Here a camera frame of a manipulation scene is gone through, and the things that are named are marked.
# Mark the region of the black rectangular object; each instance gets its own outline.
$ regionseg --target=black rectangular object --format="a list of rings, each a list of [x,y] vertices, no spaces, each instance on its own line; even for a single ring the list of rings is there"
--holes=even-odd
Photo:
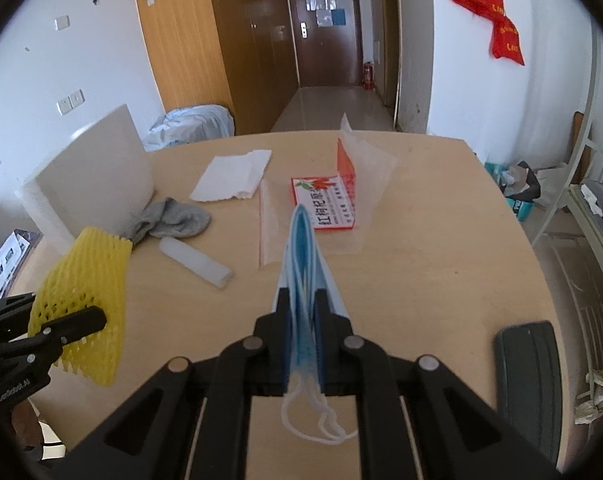
[[[553,464],[561,439],[561,370],[555,332],[542,321],[505,328],[495,338],[501,415]]]

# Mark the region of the transparent plastic packaging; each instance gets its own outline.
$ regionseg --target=transparent plastic packaging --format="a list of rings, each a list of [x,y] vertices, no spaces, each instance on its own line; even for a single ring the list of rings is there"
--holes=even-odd
[[[397,166],[397,158],[365,140],[364,133],[353,133],[344,115],[339,132],[344,148],[355,167],[355,227],[345,231],[315,231],[315,238],[325,254],[355,254],[361,251],[373,215],[384,190]],[[290,222],[295,201],[291,189],[291,178],[305,176],[331,176],[317,174],[309,167],[307,174],[290,174],[277,181],[267,176],[262,180],[260,267],[281,262],[286,240],[290,233]]]

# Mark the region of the yellow foam net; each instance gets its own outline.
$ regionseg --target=yellow foam net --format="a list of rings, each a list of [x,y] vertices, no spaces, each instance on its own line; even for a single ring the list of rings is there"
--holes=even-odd
[[[48,273],[37,291],[28,323],[28,335],[48,321],[88,306],[106,314],[104,330],[64,347],[64,369],[108,386],[115,379],[124,342],[124,286],[133,248],[124,240],[96,227],[85,228],[72,249]]]

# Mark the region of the screw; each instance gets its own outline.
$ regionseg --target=screw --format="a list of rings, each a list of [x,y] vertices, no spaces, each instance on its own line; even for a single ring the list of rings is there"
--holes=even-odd
[[[358,335],[350,335],[344,339],[344,346],[349,350],[358,350],[363,347],[363,338]]]
[[[439,361],[432,355],[422,355],[419,358],[419,367],[427,372],[432,372],[439,368]]]
[[[189,364],[190,362],[185,357],[173,357],[168,361],[168,370],[174,374],[178,374],[187,370]]]
[[[244,339],[244,348],[246,350],[259,350],[264,345],[261,337],[249,335]]]

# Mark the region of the wooden cabinet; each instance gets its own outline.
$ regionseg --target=wooden cabinet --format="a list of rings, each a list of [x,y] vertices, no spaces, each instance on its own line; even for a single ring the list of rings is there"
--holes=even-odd
[[[288,0],[137,0],[166,110],[221,104],[270,131],[298,83]]]

